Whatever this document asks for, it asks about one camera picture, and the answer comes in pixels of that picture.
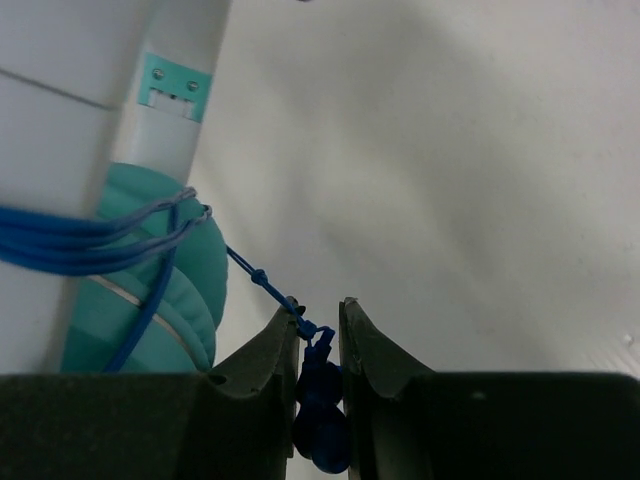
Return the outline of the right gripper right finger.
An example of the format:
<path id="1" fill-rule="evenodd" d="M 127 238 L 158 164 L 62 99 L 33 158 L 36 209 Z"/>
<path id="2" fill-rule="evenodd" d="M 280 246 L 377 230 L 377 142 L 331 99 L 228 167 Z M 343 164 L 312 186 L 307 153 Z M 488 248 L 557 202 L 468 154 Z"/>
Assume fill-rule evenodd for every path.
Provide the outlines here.
<path id="1" fill-rule="evenodd" d="M 581 372 L 437 372 L 339 307 L 353 479 L 635 479 L 639 383 Z"/>

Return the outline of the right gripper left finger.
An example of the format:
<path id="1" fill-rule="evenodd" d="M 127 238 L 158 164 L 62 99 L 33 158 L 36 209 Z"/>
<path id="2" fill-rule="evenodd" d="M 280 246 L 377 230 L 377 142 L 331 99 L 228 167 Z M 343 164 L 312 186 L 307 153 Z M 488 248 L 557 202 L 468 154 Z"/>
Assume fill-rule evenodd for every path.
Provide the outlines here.
<path id="1" fill-rule="evenodd" d="M 5 479 L 282 479 L 299 340 L 279 309 L 206 373 L 5 375 Z"/>

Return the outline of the teal cat-ear headphones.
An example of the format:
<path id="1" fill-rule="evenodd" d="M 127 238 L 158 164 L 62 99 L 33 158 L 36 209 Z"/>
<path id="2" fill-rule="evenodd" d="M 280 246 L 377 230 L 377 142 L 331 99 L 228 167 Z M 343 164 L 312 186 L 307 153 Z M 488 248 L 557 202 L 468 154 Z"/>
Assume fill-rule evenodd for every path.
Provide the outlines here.
<path id="1" fill-rule="evenodd" d="M 226 1 L 1 5 L 1 369 L 206 371 L 226 245 L 188 184 Z"/>

